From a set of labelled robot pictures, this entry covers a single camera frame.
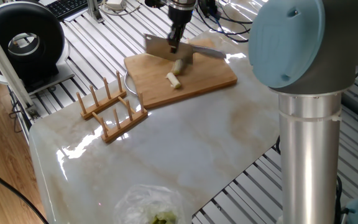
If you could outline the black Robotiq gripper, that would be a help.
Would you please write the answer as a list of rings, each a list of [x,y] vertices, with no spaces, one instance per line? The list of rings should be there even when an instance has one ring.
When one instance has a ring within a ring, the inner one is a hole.
[[[171,6],[168,7],[168,17],[172,21],[172,26],[167,41],[170,46],[170,52],[173,54],[177,52],[186,24],[191,21],[192,13],[193,7],[185,9],[177,9]]]

